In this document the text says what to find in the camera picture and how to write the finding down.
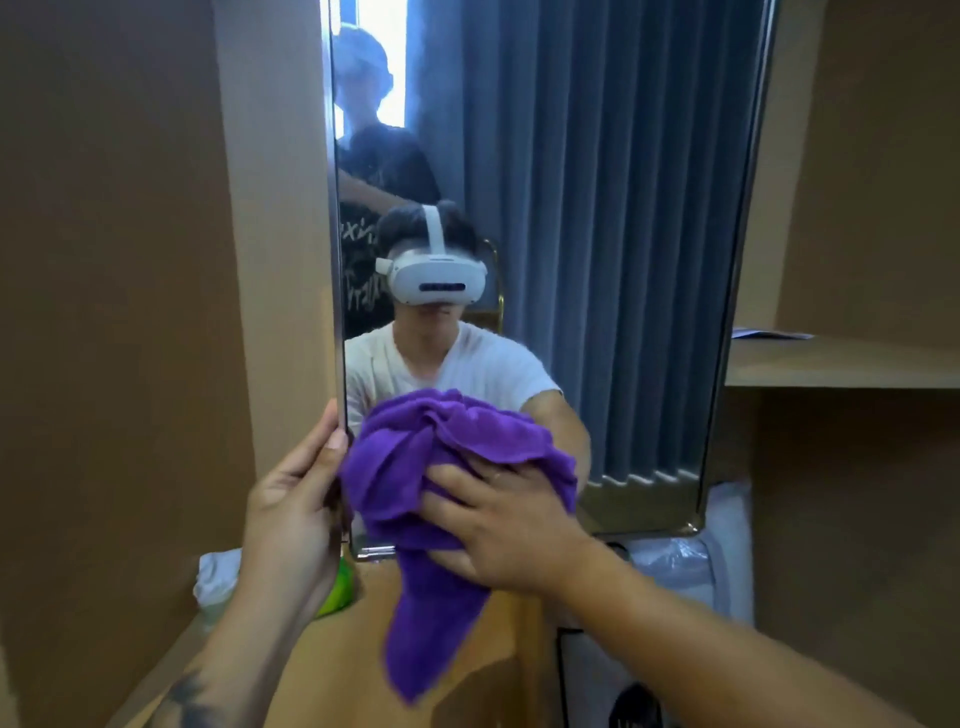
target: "chair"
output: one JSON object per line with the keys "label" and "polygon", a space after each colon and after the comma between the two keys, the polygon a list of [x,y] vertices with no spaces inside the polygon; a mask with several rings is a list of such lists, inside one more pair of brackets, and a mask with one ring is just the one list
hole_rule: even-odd
{"label": "chair", "polygon": [[494,333],[503,333],[503,283],[500,279],[500,256],[492,240],[481,241],[490,249],[493,264],[493,277],[496,280],[496,308],[468,308],[464,311],[464,321]]}

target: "black t-shirt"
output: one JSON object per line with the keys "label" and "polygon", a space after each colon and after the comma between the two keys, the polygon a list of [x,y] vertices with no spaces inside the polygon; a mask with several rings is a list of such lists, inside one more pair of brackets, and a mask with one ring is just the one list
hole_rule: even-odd
{"label": "black t-shirt", "polygon": [[[337,164],[349,175],[405,200],[435,205],[440,190],[416,138],[405,129],[375,124],[337,147]],[[372,210],[340,203],[340,245],[344,270],[347,339],[386,326],[394,319],[387,282],[376,274],[376,223]]]}

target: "forearm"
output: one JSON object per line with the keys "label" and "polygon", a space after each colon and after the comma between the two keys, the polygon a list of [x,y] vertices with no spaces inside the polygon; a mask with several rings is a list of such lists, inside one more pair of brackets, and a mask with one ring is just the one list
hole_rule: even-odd
{"label": "forearm", "polygon": [[402,197],[384,192],[382,189],[377,189],[372,184],[367,184],[360,180],[355,181],[353,184],[354,187],[350,195],[352,200],[367,207],[378,215],[385,215],[394,209],[394,207],[407,205],[410,202],[409,200],[404,200]]}
{"label": "forearm", "polygon": [[572,409],[568,413],[542,413],[535,410],[529,414],[534,418],[534,422],[550,430],[556,449],[573,457],[579,494],[590,476],[590,436],[587,428]]}
{"label": "forearm", "polygon": [[584,489],[590,477],[590,438],[580,420],[560,422],[550,430],[554,446],[573,456],[576,461],[577,493]]}
{"label": "forearm", "polygon": [[918,725],[785,645],[658,588],[597,542],[560,601],[687,728]]}
{"label": "forearm", "polygon": [[150,728],[263,725],[300,626],[269,596],[238,594],[201,654],[167,692]]}

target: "man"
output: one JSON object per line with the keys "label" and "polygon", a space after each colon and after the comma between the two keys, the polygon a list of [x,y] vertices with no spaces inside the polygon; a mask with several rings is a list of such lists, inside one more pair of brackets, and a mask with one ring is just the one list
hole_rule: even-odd
{"label": "man", "polygon": [[345,287],[345,335],[381,327],[393,317],[383,279],[373,267],[376,223],[410,201],[440,199],[433,172],[414,136],[382,124],[377,110],[394,87],[383,46],[343,25],[333,39],[334,102],[346,133],[337,145],[340,240]]}
{"label": "man", "polygon": [[[336,578],[340,532],[328,489],[346,452],[331,402],[254,486],[233,599],[148,726],[263,725],[294,644]],[[424,492],[420,514],[464,544],[434,560],[471,581],[564,606],[681,725],[921,728],[835,672],[658,587],[567,518],[535,468],[470,465],[480,478],[448,465],[427,473],[463,503]]]}
{"label": "man", "polygon": [[[472,225],[451,202],[437,205],[449,250],[477,256]],[[408,205],[380,221],[383,255],[401,242],[427,239],[423,207]],[[461,321],[462,305],[408,305],[394,300],[394,321],[347,340],[347,417],[360,433],[376,404],[418,389],[457,389],[500,409],[524,412],[550,430],[554,445],[576,460],[579,485],[590,470],[590,439],[556,382],[522,344]]]}

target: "paper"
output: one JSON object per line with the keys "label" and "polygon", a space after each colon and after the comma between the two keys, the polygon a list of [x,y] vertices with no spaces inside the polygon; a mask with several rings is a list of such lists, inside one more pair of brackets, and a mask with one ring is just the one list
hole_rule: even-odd
{"label": "paper", "polygon": [[805,341],[812,339],[812,333],[796,333],[791,331],[772,331],[764,328],[733,327],[732,339],[785,339]]}

